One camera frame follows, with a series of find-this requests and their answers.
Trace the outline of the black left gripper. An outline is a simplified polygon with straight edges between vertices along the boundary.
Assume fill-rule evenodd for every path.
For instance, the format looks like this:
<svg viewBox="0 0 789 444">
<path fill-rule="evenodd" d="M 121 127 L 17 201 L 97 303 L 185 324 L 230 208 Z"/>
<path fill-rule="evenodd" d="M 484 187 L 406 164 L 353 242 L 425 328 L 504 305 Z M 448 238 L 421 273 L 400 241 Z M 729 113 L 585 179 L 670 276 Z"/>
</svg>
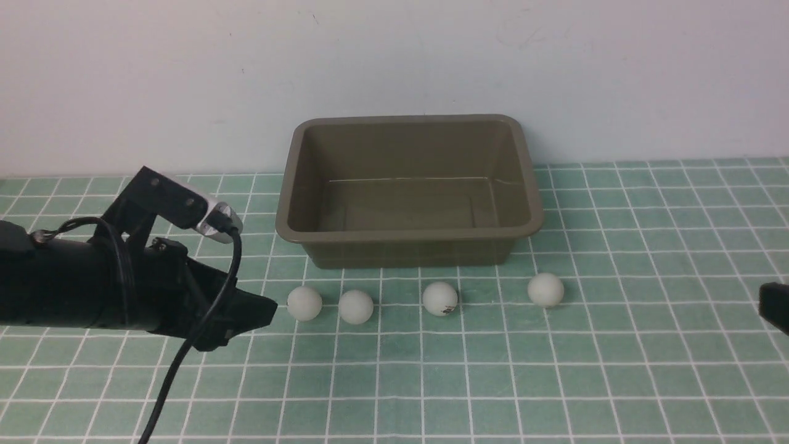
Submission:
<svg viewBox="0 0 789 444">
<path fill-rule="evenodd" d="M 152 245 L 127 242 L 134 293 L 124 327 L 130 331 L 187 339 L 195 346 L 225 347 L 238 335 L 271 325 L 278 303 L 235 290 L 239 245 L 229 269 L 215 269 L 189 256 L 180 242 L 155 238 Z"/>
</svg>

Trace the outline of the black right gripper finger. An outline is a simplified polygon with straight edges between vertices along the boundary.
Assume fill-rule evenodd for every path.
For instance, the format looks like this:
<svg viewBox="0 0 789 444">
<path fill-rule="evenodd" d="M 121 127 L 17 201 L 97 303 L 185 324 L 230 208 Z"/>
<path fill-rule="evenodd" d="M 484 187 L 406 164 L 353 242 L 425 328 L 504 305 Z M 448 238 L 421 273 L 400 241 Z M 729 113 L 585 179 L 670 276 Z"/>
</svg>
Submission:
<svg viewBox="0 0 789 444">
<path fill-rule="evenodd" d="M 758 314 L 770 325 L 789 334 L 788 284 L 769 282 L 759 287 Z"/>
</svg>

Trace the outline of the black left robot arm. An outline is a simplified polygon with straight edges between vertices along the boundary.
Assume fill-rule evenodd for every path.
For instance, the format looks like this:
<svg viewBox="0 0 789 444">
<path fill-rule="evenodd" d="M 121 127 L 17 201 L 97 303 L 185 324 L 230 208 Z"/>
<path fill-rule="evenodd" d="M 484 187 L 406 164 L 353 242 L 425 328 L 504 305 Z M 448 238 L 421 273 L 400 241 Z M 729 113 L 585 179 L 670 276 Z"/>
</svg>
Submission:
<svg viewBox="0 0 789 444">
<path fill-rule="evenodd" d="M 2 222 L 3 326 L 146 331 L 186 339 L 226 280 L 185 245 L 155 238 L 131 250 L 136 295 L 124 306 L 111 243 L 32 242 L 25 228 Z"/>
</svg>

